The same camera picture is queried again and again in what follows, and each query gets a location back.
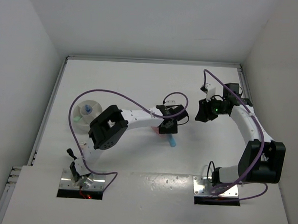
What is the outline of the blue highlighter pen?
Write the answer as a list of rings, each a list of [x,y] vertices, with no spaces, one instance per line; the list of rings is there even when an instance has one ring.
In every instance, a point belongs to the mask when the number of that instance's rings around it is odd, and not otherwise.
[[[167,135],[167,139],[168,139],[169,145],[171,147],[176,146],[176,141],[175,141],[174,137],[171,134]]]

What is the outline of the pink highlighter pen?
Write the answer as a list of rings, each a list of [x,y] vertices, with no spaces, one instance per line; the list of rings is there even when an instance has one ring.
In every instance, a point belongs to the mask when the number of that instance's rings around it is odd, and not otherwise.
[[[158,127],[151,127],[152,130],[159,135],[159,128]]]

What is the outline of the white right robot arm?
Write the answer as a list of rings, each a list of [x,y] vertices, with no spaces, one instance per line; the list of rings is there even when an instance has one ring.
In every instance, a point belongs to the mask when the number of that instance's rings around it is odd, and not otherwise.
[[[286,153],[285,145],[273,140],[263,130],[254,115],[252,102],[239,93],[239,84],[226,84],[222,96],[216,95],[215,88],[207,83],[202,85],[201,90],[206,98],[199,101],[196,121],[209,122],[219,115],[228,115],[237,125],[246,145],[237,165],[214,169],[212,185],[278,183]]]

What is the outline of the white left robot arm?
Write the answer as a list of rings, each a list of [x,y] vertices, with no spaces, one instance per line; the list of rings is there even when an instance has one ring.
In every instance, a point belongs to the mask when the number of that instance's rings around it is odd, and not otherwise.
[[[92,174],[93,164],[104,150],[116,145],[127,130],[150,127],[159,135],[178,133],[178,126],[183,119],[189,120],[189,114],[182,105],[156,105],[145,110],[124,110],[117,105],[110,105],[91,123],[89,139],[80,147],[81,157],[73,156],[70,165],[73,180],[82,182]]]

